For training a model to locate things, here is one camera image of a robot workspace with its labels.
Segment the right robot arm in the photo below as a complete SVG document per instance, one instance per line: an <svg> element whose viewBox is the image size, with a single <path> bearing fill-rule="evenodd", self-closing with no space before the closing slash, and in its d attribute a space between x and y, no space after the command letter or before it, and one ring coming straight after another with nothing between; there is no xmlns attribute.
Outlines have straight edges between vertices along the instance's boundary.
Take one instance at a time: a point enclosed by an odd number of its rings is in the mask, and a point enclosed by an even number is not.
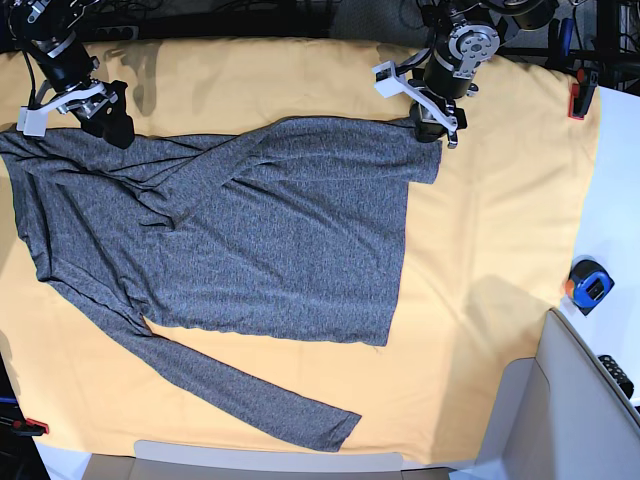
<svg viewBox="0 0 640 480"><path fill-rule="evenodd" d="M126 111L127 84L93 77L100 66L76 34L76 25L92 1L5 1L7 28L26 61L34 60L44 75L20 109L17 130L43 137L49 114L72 114L81 129L120 149L134 141Z"/></svg>

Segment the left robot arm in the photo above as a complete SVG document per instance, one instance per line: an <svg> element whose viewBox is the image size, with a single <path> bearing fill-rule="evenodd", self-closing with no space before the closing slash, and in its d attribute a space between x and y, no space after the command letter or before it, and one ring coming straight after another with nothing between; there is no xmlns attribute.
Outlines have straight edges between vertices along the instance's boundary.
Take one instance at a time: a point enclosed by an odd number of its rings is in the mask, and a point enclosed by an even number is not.
<svg viewBox="0 0 640 480"><path fill-rule="evenodd" d="M519 31L535 31L553 19L556 1L430 1L418 4L427 28L424 52L409 63L409 85L439 111L467 127L456 101L478 91L474 77Z"/></svg>

